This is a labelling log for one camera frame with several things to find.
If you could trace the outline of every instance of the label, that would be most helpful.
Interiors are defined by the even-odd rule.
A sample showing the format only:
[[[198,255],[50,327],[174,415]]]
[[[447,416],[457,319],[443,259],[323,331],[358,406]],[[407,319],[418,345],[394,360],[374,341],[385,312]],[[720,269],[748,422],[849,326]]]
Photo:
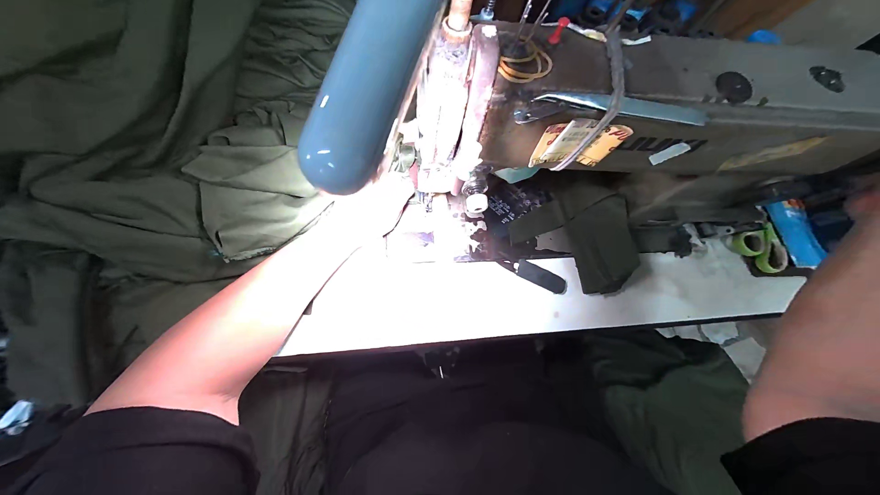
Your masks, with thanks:
[[[761,151],[758,151],[757,153],[748,153],[728,159],[727,161],[722,163],[718,170],[730,170],[733,168],[740,168],[742,166],[757,165],[758,163],[764,163],[766,161],[772,161],[775,159],[794,157],[802,153],[806,153],[807,151],[815,148],[816,146],[819,146],[827,140],[827,137],[811,137],[810,139],[804,139],[803,141],[798,141],[796,143],[784,144],[782,146],[774,146],[772,148],[765,148]]]
[[[529,166],[547,162],[563,161],[596,128],[598,121],[575,119],[567,124],[556,124],[544,131],[538,146],[532,153]],[[581,165],[596,166],[609,153],[633,135],[633,130],[625,125],[612,124],[606,127],[593,143],[577,157]]]

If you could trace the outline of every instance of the forearm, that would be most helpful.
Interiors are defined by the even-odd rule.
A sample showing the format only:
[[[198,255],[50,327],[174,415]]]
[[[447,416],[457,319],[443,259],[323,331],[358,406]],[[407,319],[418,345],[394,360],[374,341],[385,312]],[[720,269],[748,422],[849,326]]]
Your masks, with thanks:
[[[809,417],[880,421],[880,217],[865,218],[780,320],[749,393],[748,439]]]
[[[331,214],[166,331],[89,411],[153,405],[237,423],[241,391],[358,241]]]

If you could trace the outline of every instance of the fabric pile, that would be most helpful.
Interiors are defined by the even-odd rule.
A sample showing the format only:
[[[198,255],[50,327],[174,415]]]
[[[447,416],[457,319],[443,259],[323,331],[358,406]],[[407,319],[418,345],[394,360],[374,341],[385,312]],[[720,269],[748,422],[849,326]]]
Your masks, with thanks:
[[[354,4],[7,5],[0,313],[16,396],[87,403],[319,218],[330,200],[301,174],[297,141]],[[300,407],[329,383],[261,380],[244,424],[277,412],[282,394]]]
[[[739,495],[722,454],[745,443],[749,384],[719,345],[653,329],[590,332],[585,357],[629,457],[678,495]]]

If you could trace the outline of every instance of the person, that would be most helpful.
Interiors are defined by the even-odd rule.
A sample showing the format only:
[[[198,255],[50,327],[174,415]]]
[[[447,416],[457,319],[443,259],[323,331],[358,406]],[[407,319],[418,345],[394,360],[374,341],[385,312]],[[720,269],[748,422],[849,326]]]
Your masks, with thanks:
[[[308,233],[163,334],[11,492],[253,493],[259,474],[237,427],[242,390],[327,279],[364,242],[393,229],[412,193],[408,180],[387,174],[342,198]],[[746,495],[880,490],[878,210],[870,196],[781,320],[744,407],[748,443],[722,460]],[[388,382],[373,388],[352,380],[338,395],[343,405],[332,406],[328,428],[345,426],[346,435],[329,434],[329,492],[667,492],[614,449],[536,408],[543,389],[523,386],[517,373],[466,376],[417,400],[405,374],[386,373]],[[488,393],[468,392],[477,381]],[[339,410],[389,397],[407,420],[397,428],[372,417],[346,422]]]

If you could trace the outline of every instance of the white tape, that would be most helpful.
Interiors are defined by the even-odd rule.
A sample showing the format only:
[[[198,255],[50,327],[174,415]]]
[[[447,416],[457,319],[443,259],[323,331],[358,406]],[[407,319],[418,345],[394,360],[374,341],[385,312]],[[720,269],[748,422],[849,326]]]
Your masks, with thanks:
[[[679,155],[683,155],[691,150],[691,145],[688,143],[678,143],[673,144],[669,148],[666,148],[663,151],[658,151],[653,155],[649,156],[648,159],[651,162],[651,165],[660,165],[668,159],[674,159]]]

